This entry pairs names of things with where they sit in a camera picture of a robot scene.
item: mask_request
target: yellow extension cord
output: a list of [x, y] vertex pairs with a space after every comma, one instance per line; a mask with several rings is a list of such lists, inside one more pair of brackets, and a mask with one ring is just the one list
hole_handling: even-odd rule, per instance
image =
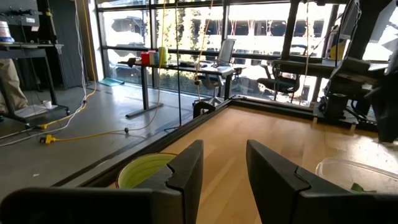
[[[84, 8], [85, 18], [86, 18], [87, 33], [89, 33], [89, 31], [88, 31], [88, 18], [87, 18], [86, 7], [83, 5], [83, 8]], [[163, 4], [163, 19], [162, 19], [162, 47], [164, 46], [165, 8], [166, 8], [166, 2], [164, 1], [164, 4]], [[90, 42], [90, 38], [88, 39], [88, 45], [89, 45], [89, 47], [90, 47], [90, 59], [91, 59], [91, 61], [93, 61], [93, 56], [92, 56], [92, 54], [91, 54], [91, 42]], [[160, 53], [160, 60], [159, 60], [160, 62], [162, 61], [163, 56], [164, 56], [164, 52], [162, 51], [162, 52]], [[87, 99], [89, 96], [92, 96], [92, 95], [94, 94], [94, 92], [90, 93], [90, 94], [86, 97], [86, 99]], [[75, 137], [75, 138], [68, 138], [68, 139], [58, 139], [58, 138], [53, 137], [51, 134], [48, 134], [48, 135], [46, 136], [46, 138], [45, 138], [45, 143], [46, 143], [46, 144], [50, 144], [50, 143], [52, 143], [52, 142], [57, 142], [57, 141], [58, 141], [58, 142], [62, 142], [62, 141], [63, 141], [63, 142], [65, 142], [65, 141], [76, 141], [76, 140], [81, 140], [81, 139], [94, 138], [94, 137], [102, 136], [102, 135], [105, 135], [105, 134], [113, 134], [113, 133], [117, 133], [117, 132], [121, 132], [121, 131], [125, 131], [126, 133], [128, 133], [128, 131], [138, 131], [138, 130], [145, 129], [145, 128], [147, 128], [148, 126], [150, 126], [150, 124], [155, 120], [157, 111], [158, 111], [158, 109], [159, 109], [159, 101], [160, 101], [160, 88], [159, 88], [159, 90], [158, 90], [158, 95], [157, 95], [157, 104], [156, 104], [155, 115], [152, 117], [151, 121], [150, 121], [146, 126], [144, 126], [143, 128], [137, 128], [137, 129], [128, 129], [128, 128], [125, 128], [125, 129], [123, 129], [123, 130], [107, 131], [107, 132], [103, 132], [103, 133], [92, 134], [92, 135], [88, 135], [88, 136], [80, 136], [80, 137]], [[57, 121], [53, 121], [53, 122], [51, 122], [51, 123], [49, 123], [49, 124], [45, 124], [45, 125], [50, 125], [50, 124], [53, 124], [53, 123], [56, 123], [56, 122], [57, 122]]]

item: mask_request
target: standing desk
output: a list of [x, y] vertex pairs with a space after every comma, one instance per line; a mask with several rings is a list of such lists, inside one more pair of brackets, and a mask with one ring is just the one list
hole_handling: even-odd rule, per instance
[[[161, 69], [166, 69], [166, 70], [176, 70], [176, 71], [181, 71], [181, 72], [196, 72], [196, 68], [192, 67], [182, 67], [182, 66], [170, 66], [170, 65], [162, 65], [161, 67], [159, 65], [141, 65], [138, 63], [130, 64], [129, 66], [141, 66], [141, 88], [142, 88], [142, 102], [143, 102], [143, 110], [135, 111], [129, 114], [126, 114], [126, 118], [132, 118], [137, 115], [140, 115], [142, 113], [145, 113], [146, 111], [150, 111], [155, 109], [157, 106], [149, 106], [149, 100], [148, 100], [148, 81], [147, 81], [147, 67], [149, 68], [161, 68]], [[204, 75], [222, 75], [225, 77], [225, 94], [224, 94], [224, 99], [227, 100], [231, 94], [231, 83], [232, 83], [232, 74], [235, 73], [236, 70], [242, 69], [242, 67], [237, 67], [237, 66], [231, 66], [230, 69], [224, 69], [222, 71], [217, 70], [217, 68], [211, 67], [212, 64], [208, 64], [207, 67], [205, 68], [200, 68], [198, 73], [204, 74]]]
[[[66, 111], [66, 114], [69, 115], [69, 107], [58, 105], [57, 96], [55, 94], [54, 85], [51, 76], [51, 70], [49, 66], [49, 61], [47, 60], [47, 54], [45, 53], [45, 48], [47, 47], [55, 47], [58, 52], [60, 53], [60, 49], [62, 45], [60, 44], [30, 44], [30, 43], [14, 43], [14, 44], [1, 44], [0, 45], [0, 59], [18, 59], [18, 58], [44, 58], [45, 59], [45, 66], [47, 72], [45, 72], [45, 77], [47, 79], [47, 83], [49, 85], [51, 101], [53, 105], [57, 105], [56, 108], [51, 109], [50, 112], [62, 110]], [[4, 101], [6, 104], [6, 108], [8, 113], [0, 113], [0, 116], [4, 116], [9, 119], [13, 119], [16, 121], [20, 121], [25, 123], [28, 127], [30, 126], [29, 122], [33, 119], [42, 117], [47, 115], [47, 113], [41, 113], [33, 116], [29, 116], [27, 118], [22, 118], [15, 114], [14, 105], [12, 105], [9, 95], [6, 91], [6, 88], [2, 82], [0, 76], [0, 92], [4, 97]]]

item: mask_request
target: white cup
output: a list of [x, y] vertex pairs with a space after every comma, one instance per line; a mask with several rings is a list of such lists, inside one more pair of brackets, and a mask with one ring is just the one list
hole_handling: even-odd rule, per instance
[[44, 100], [43, 101], [43, 106], [45, 106], [47, 109], [50, 109], [52, 107], [52, 103], [50, 100]]

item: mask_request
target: concrete floor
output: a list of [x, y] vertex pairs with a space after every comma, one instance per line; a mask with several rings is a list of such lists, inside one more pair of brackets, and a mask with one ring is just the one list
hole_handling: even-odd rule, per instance
[[[38, 102], [33, 91], [25, 93], [29, 101]], [[39, 93], [41, 100], [48, 100], [48, 92]], [[72, 88], [57, 92], [58, 103], [67, 105], [70, 111], [79, 107], [83, 89]], [[192, 102], [195, 96], [182, 96], [183, 122], [192, 118]], [[157, 101], [157, 90], [149, 89], [150, 105]], [[160, 92], [160, 107], [154, 122], [140, 131], [131, 131], [130, 136], [109, 134], [97, 138], [78, 141], [40, 144], [38, 138], [30, 138], [12, 146], [0, 148], [0, 200], [10, 192], [31, 186], [50, 186], [70, 177], [85, 167], [96, 167], [103, 160], [120, 155], [147, 138], [164, 132], [165, 128], [178, 125], [178, 95], [166, 91]], [[57, 133], [56, 138], [73, 138], [126, 127], [144, 127], [154, 116], [155, 111], [144, 113], [134, 119], [126, 119], [127, 113], [142, 109], [142, 92], [139, 86], [108, 87], [98, 84], [98, 91], [89, 100], [84, 111], [77, 114], [67, 129]], [[0, 136], [21, 131], [24, 125], [9, 119], [0, 123]], [[0, 145], [26, 137], [20, 134], [8, 141], [0, 140]]]

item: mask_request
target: clear plastic bin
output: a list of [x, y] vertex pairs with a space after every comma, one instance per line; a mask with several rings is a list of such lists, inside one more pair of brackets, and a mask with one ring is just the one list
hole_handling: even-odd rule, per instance
[[398, 175], [344, 159], [328, 158], [317, 165], [316, 174], [346, 190], [354, 183], [365, 191], [398, 194]]

